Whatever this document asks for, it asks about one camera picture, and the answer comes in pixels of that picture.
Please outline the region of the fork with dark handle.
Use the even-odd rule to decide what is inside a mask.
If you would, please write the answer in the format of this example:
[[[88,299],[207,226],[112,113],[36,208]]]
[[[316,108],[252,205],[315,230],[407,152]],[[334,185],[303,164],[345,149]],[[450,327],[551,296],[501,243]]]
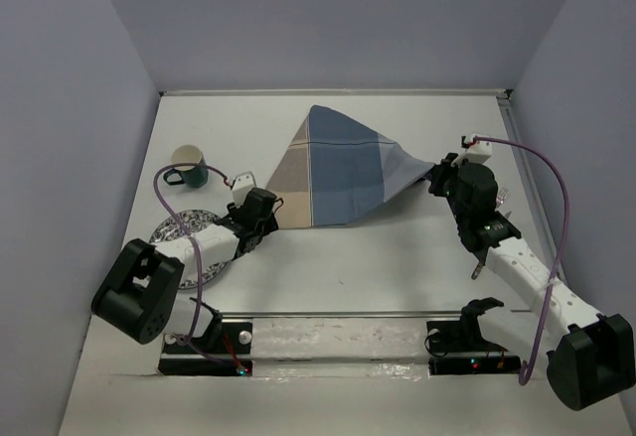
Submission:
[[[506,202],[506,200],[508,199],[509,195],[510,195],[510,191],[507,188],[505,188],[505,187],[501,188],[498,191],[497,196],[496,196],[496,208],[497,209],[499,207],[501,207]]]

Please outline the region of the knife with dark handle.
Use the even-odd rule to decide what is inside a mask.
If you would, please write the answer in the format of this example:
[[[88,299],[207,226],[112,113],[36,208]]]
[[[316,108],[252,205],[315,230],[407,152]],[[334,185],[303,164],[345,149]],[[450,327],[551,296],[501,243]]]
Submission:
[[[509,219],[509,218],[510,218],[510,216],[511,216],[511,214],[512,214],[512,212],[511,212],[511,211],[508,211],[508,212],[506,212],[506,213],[504,214],[504,217],[505,217],[506,219]],[[477,265],[476,265],[476,267],[475,267],[475,269],[473,270],[473,272],[472,272],[472,274],[471,274],[471,279],[472,279],[472,280],[476,280],[476,279],[479,277],[479,275],[480,275],[480,273],[481,273],[481,271],[482,271],[483,267],[484,267],[484,264],[483,264],[481,261],[478,261],[478,262],[477,262]]]

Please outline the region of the dark green mug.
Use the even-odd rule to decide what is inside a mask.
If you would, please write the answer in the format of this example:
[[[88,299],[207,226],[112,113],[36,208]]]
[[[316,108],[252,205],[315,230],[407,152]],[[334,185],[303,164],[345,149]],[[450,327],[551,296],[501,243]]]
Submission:
[[[203,188],[209,180],[209,171],[203,152],[195,145],[183,145],[171,155],[171,168],[163,174],[168,186]]]

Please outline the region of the blue floral ceramic plate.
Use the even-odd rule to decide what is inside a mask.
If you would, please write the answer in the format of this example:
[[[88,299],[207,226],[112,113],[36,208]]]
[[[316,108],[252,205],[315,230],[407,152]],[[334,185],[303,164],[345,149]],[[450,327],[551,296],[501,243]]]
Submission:
[[[198,232],[212,224],[217,223],[221,217],[215,213],[205,210],[185,210],[178,212],[178,216],[181,221],[191,232]],[[153,245],[157,245],[162,242],[172,241],[185,236],[185,232],[172,218],[168,217],[164,219],[150,235],[148,242]],[[230,263],[219,262],[214,265],[208,265],[204,267],[202,274],[203,284],[206,285],[214,281],[220,274],[225,271],[225,268]],[[198,286],[198,276],[196,271],[188,272],[181,280],[179,285],[180,291],[195,290]]]

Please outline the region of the blue beige checked placemat cloth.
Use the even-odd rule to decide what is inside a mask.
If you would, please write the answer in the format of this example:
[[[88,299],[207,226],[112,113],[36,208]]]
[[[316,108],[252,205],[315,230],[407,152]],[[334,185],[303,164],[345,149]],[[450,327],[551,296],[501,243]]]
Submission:
[[[314,105],[266,188],[282,229],[345,225],[422,180],[433,164],[329,107]]]

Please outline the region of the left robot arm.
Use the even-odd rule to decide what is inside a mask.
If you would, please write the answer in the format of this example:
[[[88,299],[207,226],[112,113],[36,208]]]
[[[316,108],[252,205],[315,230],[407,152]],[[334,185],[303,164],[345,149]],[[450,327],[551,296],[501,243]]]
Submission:
[[[237,260],[278,230],[274,193],[251,188],[241,204],[201,231],[153,245],[128,241],[91,301],[91,311],[135,342],[145,345],[165,332],[179,285],[186,276]]]

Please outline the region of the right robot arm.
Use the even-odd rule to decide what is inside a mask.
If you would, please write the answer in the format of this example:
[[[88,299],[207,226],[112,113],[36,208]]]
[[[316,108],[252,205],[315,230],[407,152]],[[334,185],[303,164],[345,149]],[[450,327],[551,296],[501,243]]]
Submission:
[[[556,397],[578,411],[635,384],[634,333],[619,314],[605,316],[548,269],[497,209],[498,184],[485,156],[450,153],[428,172],[431,194],[444,198],[459,239],[479,264],[501,278],[537,316],[528,325],[500,300],[472,300],[460,314],[459,341],[496,344],[522,359],[519,380],[535,367]]]

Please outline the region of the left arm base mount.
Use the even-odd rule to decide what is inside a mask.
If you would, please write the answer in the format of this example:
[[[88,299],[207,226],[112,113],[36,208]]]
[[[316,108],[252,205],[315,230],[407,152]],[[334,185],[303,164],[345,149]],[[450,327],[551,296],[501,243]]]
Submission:
[[[157,370],[164,376],[251,376],[252,337],[252,320],[225,318],[216,312],[209,329],[190,346],[165,338]]]

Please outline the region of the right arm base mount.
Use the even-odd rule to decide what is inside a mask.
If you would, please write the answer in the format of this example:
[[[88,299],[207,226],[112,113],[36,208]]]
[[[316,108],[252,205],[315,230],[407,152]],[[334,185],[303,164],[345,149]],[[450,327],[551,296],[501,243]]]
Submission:
[[[479,318],[493,316],[493,309],[503,307],[504,303],[493,297],[474,299],[461,309],[457,319],[428,322],[423,344],[429,355],[429,373],[432,376],[518,374],[520,359],[481,335]]]

